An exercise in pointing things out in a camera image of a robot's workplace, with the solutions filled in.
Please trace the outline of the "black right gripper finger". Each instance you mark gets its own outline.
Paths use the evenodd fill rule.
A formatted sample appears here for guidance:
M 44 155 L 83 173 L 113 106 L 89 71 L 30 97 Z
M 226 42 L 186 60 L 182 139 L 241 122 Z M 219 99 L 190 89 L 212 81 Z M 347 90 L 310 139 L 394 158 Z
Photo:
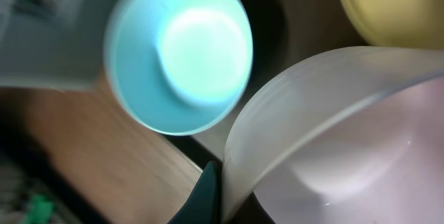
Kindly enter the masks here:
M 208 162 L 190 196 L 168 224 L 219 224 L 220 193 L 217 163 Z

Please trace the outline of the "pink white bowl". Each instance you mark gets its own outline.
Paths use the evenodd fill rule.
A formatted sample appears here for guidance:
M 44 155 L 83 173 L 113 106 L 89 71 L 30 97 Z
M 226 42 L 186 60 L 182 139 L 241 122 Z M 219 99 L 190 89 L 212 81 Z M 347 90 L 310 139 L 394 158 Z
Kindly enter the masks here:
M 355 46 L 267 82 L 235 120 L 223 221 L 255 195 L 276 223 L 443 222 L 443 52 Z

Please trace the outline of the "grey dishwasher rack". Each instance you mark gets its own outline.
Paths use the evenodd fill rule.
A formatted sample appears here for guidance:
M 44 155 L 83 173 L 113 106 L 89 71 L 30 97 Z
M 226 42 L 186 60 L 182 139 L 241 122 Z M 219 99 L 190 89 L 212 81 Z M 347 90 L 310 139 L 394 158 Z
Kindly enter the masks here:
M 1 86 L 91 87 L 117 1 L 1 0 Z

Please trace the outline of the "light blue bowl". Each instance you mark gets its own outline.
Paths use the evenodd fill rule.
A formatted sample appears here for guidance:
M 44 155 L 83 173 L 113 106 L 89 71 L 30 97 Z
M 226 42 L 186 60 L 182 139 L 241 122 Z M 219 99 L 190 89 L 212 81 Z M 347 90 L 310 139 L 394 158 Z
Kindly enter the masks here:
M 134 120 L 193 135 L 238 103 L 253 67 L 253 35 L 241 0 L 118 0 L 103 57 L 112 91 Z

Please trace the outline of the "dark brown tray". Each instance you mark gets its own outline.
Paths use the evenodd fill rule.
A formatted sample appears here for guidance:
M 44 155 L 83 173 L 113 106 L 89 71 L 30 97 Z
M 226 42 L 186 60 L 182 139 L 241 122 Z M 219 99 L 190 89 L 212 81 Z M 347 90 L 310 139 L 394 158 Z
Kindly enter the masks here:
M 234 120 L 261 86 L 281 71 L 313 55 L 365 41 L 348 20 L 340 0 L 241 0 L 253 34 L 253 70 L 242 99 L 205 132 L 167 139 L 198 168 L 221 162 Z

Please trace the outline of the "yellow plate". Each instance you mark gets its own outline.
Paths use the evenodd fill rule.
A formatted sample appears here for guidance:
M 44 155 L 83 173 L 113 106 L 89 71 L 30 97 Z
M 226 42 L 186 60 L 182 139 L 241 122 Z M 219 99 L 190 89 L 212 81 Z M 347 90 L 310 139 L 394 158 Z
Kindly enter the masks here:
M 357 32 L 375 46 L 443 49 L 443 0 L 341 0 Z

